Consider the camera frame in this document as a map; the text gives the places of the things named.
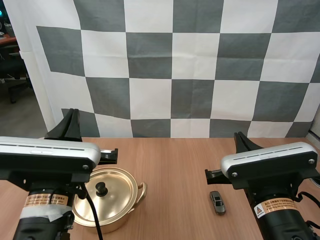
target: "floor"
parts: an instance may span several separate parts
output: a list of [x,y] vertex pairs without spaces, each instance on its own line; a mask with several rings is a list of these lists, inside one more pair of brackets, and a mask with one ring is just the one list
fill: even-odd
[[46,133],[34,91],[25,89],[12,104],[7,85],[0,84],[0,136],[42,138]]

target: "gold pot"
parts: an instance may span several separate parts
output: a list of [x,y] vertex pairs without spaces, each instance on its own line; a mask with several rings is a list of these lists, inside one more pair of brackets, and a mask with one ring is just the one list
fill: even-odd
[[[116,167],[94,170],[85,186],[94,203],[102,233],[120,228],[147,195],[145,182],[138,186],[129,172]],[[138,189],[142,192],[137,199]],[[76,196],[72,211],[77,224],[97,233],[94,215],[86,199]]]

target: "white tape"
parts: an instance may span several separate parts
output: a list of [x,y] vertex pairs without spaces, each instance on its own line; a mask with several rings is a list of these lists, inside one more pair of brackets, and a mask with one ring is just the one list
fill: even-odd
[[20,219],[41,217],[53,222],[54,220],[61,218],[63,214],[68,211],[72,211],[72,207],[61,204],[25,206],[22,209]]

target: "gray square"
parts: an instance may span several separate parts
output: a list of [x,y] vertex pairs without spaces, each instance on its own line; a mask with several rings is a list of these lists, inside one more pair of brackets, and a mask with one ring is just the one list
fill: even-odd
[[134,138],[170,138],[170,119],[131,120]]
[[310,83],[320,83],[320,55],[318,57],[318,60],[316,61],[316,65]]
[[173,0],[174,33],[220,33],[224,0]]
[[220,34],[215,79],[259,81],[270,33]]
[[125,32],[124,0],[74,0],[82,30]]
[[[61,109],[65,116],[69,109]],[[80,134],[81,137],[100,138],[96,116],[94,113],[79,111]]]
[[319,9],[318,0],[278,0],[272,32],[320,32]]
[[36,27],[50,71],[85,76],[81,30]]
[[130,119],[129,78],[86,77],[95,114]]
[[214,80],[173,79],[171,118],[209,119],[214,83]]
[[210,119],[210,138],[233,138],[235,133],[248,135],[251,121]]
[[293,122],[304,100],[308,83],[261,81],[253,121]]
[[126,33],[129,77],[171,79],[172,33]]
[[304,138],[307,136],[312,122],[294,122],[290,127],[286,138]]

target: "pot lid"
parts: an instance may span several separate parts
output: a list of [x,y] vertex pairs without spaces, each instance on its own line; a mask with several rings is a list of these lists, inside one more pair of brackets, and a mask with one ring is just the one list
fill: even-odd
[[[134,177],[116,167],[94,170],[85,187],[94,203],[101,226],[113,223],[127,214],[138,195]],[[86,199],[80,199],[76,195],[72,211],[76,223],[87,227],[96,226],[92,209]]]

